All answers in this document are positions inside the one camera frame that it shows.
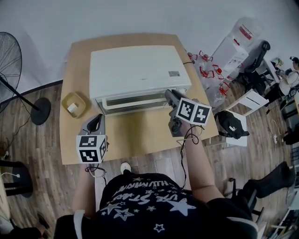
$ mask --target oven handle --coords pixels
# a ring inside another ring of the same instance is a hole
[[[148,99],[148,100],[141,100],[141,101],[136,101],[136,102],[131,102],[131,103],[125,103],[125,104],[119,104],[119,105],[107,105],[107,99],[103,98],[102,99],[102,104],[105,110],[114,110],[114,109],[119,109],[119,108],[125,108],[125,107],[131,107],[131,106],[136,106],[136,105],[146,105],[146,104],[151,104],[151,103],[157,103],[157,102],[167,102],[166,98],[158,98],[158,99]]]

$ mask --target black t-shirt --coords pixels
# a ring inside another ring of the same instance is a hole
[[[162,174],[118,176],[105,187],[100,209],[83,218],[83,238],[257,237],[251,215],[218,198],[207,204]],[[57,221],[54,238],[77,238],[73,216]]]

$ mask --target oven door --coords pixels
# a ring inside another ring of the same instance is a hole
[[[119,99],[101,98],[96,99],[96,102],[106,116],[160,109],[168,106],[164,92]]]

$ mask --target shoe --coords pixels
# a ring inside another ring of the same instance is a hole
[[[47,223],[47,221],[45,220],[45,218],[42,216],[41,213],[37,214],[38,217],[38,222],[43,225],[47,230],[50,228],[49,224]]]
[[[129,170],[131,172],[131,166],[127,162],[123,162],[121,164],[121,174],[123,174],[123,171]]]

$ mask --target white shirt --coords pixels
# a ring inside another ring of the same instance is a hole
[[[279,83],[279,88],[284,95],[288,95],[291,88],[299,84],[299,71],[292,71],[286,78],[286,80],[281,80]]]

